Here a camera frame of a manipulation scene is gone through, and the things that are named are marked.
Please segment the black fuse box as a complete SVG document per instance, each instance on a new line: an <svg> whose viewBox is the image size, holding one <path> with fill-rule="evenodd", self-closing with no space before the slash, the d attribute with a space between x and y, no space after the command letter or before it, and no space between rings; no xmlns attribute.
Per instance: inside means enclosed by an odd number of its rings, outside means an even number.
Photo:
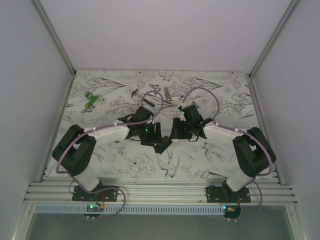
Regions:
<svg viewBox="0 0 320 240"><path fill-rule="evenodd" d="M172 143L172 139L169 136L161 138L154 146L155 153L161 155Z"/></svg>

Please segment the grey metal clip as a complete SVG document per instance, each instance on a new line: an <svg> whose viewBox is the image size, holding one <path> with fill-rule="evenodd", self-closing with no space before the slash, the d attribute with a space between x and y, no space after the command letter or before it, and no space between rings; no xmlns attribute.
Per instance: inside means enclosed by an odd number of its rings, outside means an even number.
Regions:
<svg viewBox="0 0 320 240"><path fill-rule="evenodd" d="M173 100L168 87L164 88L164 94L165 94L166 101L171 102Z"/></svg>

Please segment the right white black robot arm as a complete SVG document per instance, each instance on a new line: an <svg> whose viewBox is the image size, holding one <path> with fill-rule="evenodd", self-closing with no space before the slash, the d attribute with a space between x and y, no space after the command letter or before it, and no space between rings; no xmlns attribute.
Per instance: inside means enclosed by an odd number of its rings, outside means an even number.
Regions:
<svg viewBox="0 0 320 240"><path fill-rule="evenodd" d="M247 130L224 126L215 118L204 119L194 105L181 109L180 117L172 120L170 137L177 140L190 140L192 136L202 139L223 141L233 144L238 168L220 188L226 202L234 202L240 190L261 174L265 169L272 170L277 157L265 135L258 127Z"/></svg>

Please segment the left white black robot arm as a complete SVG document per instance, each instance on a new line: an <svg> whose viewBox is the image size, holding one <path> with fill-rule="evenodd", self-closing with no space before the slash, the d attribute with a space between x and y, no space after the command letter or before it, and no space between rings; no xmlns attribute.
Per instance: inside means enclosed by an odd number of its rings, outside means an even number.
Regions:
<svg viewBox="0 0 320 240"><path fill-rule="evenodd" d="M154 147L161 139L161 124L154 122L155 117L150 110L140 106L135 113L97 128L72 125L52 151L52 157L57 161L56 173L69 175L89 200L98 200L104 189L90 167L95 149L132 137L138 137L141 143L146 141L148 146Z"/></svg>

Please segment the small black hammer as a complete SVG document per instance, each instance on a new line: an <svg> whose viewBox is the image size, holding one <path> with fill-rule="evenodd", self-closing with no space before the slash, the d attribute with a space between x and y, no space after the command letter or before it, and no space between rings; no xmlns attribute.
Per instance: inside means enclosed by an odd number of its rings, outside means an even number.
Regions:
<svg viewBox="0 0 320 240"><path fill-rule="evenodd" d="M145 102L149 106L151 106L153 108L155 107L155 104L152 101L143 98L143 95L139 92L139 90L137 88L135 90L133 90L131 93L131 98L133 98L133 97L138 97L139 99L141 99L143 102Z"/></svg>

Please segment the floral printed table mat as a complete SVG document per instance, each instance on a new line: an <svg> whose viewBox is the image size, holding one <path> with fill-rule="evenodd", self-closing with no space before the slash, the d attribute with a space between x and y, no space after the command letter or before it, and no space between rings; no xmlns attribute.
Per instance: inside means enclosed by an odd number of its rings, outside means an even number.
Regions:
<svg viewBox="0 0 320 240"><path fill-rule="evenodd" d="M166 101L164 88L172 101ZM100 127L135 113L141 105L140 98L131 98L135 89L142 95L149 92L163 136L171 133L173 119L180 116L180 95L204 118L216 117L217 122L232 128L258 126L247 76L242 72L81 69L75 75L57 138L74 124ZM82 113L87 92L99 99L92 112ZM228 178L238 162L233 144L221 139L175 140L164 153L156 154L134 137L97 147L90 167L99 178Z"/></svg>

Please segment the green plastic connector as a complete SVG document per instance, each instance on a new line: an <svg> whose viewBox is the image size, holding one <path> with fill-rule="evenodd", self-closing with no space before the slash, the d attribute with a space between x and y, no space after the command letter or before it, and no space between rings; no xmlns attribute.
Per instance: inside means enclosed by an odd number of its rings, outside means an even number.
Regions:
<svg viewBox="0 0 320 240"><path fill-rule="evenodd" d="M82 113L92 112L95 108L94 103L100 98L98 95L93 95L91 92L87 92L85 97L88 99L88 102L84 105Z"/></svg>

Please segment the left small circuit board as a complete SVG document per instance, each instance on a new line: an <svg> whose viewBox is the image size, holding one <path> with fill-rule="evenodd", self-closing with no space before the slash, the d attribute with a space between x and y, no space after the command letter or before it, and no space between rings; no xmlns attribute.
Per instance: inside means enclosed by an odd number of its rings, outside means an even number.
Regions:
<svg viewBox="0 0 320 240"><path fill-rule="evenodd" d="M104 204L88 204L86 207L86 211L90 213L100 213L103 212L105 208Z"/></svg>

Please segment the small circuit board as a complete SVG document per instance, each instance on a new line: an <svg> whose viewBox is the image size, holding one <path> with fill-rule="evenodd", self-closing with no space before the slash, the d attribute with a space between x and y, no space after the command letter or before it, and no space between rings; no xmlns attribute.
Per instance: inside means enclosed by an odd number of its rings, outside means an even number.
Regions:
<svg viewBox="0 0 320 240"><path fill-rule="evenodd" d="M86 211L90 213L100 213L103 212L105 208L104 204L88 204L86 207Z"/></svg>
<svg viewBox="0 0 320 240"><path fill-rule="evenodd" d="M224 205L224 215L226 219L238 219L241 215L241 207L236 205Z"/></svg>

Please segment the right small circuit board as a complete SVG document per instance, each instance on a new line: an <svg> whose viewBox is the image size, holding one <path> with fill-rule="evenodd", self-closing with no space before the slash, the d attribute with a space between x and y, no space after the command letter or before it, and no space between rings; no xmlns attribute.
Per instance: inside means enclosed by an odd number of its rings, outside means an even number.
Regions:
<svg viewBox="0 0 320 240"><path fill-rule="evenodd" d="M226 219L238 219L241 215L241 207L236 205L224 205L224 215Z"/></svg>

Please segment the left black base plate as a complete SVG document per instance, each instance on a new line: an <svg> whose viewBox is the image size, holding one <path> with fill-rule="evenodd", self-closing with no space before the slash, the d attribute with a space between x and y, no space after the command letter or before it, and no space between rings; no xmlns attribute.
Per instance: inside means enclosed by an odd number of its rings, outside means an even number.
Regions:
<svg viewBox="0 0 320 240"><path fill-rule="evenodd" d="M74 202L115 202L117 200L118 188L112 187L100 193L88 193L81 187L75 186L71 200Z"/></svg>

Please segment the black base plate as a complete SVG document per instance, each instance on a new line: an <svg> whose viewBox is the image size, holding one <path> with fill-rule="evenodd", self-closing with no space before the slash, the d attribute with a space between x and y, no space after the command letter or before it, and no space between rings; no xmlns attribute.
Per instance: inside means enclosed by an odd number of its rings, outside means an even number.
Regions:
<svg viewBox="0 0 320 240"><path fill-rule="evenodd" d="M232 191L227 184L222 186L210 185L205 188L205 195L208 203L250 203L251 196L247 187L242 187L238 191Z"/></svg>
<svg viewBox="0 0 320 240"><path fill-rule="evenodd" d="M117 200L118 188L112 187L100 193L88 193L81 187L75 186L71 200L74 202L115 202Z"/></svg>

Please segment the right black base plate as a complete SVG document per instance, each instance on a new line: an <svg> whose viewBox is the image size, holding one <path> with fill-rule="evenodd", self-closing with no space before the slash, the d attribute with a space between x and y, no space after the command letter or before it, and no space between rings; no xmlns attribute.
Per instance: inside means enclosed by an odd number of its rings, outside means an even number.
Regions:
<svg viewBox="0 0 320 240"><path fill-rule="evenodd" d="M242 187L238 191L232 191L227 184L222 186L210 185L205 188L205 195L208 203L250 203L251 196L247 187Z"/></svg>

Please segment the aluminium rail frame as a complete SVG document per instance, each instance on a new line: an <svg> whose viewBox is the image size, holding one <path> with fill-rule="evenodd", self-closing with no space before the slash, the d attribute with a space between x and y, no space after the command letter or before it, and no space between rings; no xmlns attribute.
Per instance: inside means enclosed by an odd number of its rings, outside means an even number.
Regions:
<svg viewBox="0 0 320 240"><path fill-rule="evenodd" d="M258 184L262 192L264 206L297 205L298 201L290 186L276 184ZM30 183L24 200L38 203L69 203L72 195L69 181L44 181ZM128 204L174 204L174 205L203 205L207 203L204 184L124 184L118 193L117 203L126 199Z"/></svg>

